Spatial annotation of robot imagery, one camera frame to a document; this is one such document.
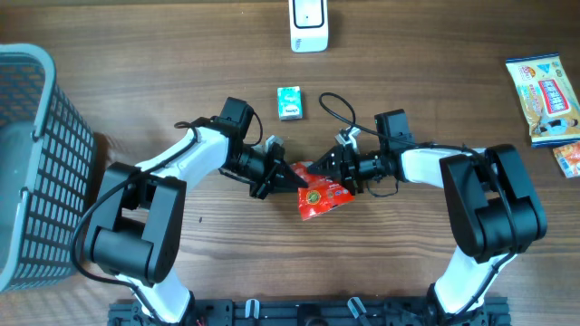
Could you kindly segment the red snack bag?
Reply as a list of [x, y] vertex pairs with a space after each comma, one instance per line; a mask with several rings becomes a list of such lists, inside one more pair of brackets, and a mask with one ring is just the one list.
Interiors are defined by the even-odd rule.
[[298, 211], [303, 221], [354, 201], [354, 195], [339, 183], [325, 176], [308, 173], [307, 168], [312, 164], [312, 161], [299, 161], [291, 165], [296, 175], [308, 184], [308, 187], [299, 187], [297, 190]]

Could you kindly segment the teal tissue pack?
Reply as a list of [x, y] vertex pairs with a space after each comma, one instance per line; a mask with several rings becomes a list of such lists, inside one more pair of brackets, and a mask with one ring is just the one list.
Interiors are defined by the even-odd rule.
[[277, 89], [280, 120], [300, 120], [303, 117], [302, 93], [299, 86]]

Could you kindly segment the beige wet wipes pack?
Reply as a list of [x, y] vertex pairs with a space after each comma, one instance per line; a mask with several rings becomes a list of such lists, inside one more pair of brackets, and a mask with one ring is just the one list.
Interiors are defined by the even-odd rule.
[[577, 142], [579, 100], [559, 54], [509, 58], [506, 67], [529, 126], [531, 146], [557, 147]]

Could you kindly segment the orange tissue pack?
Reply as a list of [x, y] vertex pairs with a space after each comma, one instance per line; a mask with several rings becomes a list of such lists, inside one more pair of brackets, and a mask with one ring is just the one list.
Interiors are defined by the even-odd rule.
[[566, 178], [579, 176], [580, 143], [570, 143], [553, 149], [556, 161]]

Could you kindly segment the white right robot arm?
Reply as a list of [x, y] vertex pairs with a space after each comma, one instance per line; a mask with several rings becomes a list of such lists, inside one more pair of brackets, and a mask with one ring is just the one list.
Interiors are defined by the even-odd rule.
[[384, 177], [443, 189], [457, 247], [429, 288], [427, 319], [439, 325], [472, 319], [501, 270], [546, 235], [546, 213], [523, 160], [506, 144], [470, 149], [417, 143], [404, 110], [374, 120], [379, 149], [361, 154], [356, 145], [361, 128], [351, 126], [308, 171], [351, 192]]

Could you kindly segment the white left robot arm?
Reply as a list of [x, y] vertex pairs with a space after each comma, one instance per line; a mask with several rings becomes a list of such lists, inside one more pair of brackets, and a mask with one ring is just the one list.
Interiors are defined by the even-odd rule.
[[180, 121], [186, 135], [155, 158], [135, 166], [116, 162], [104, 173], [96, 202], [83, 221], [85, 257], [105, 273], [101, 282], [136, 296], [133, 319], [155, 325], [204, 325], [192, 291], [173, 268], [186, 194], [214, 170], [249, 185], [249, 195], [295, 192], [307, 182], [285, 162], [283, 142], [246, 144], [254, 109], [229, 97], [219, 115]]

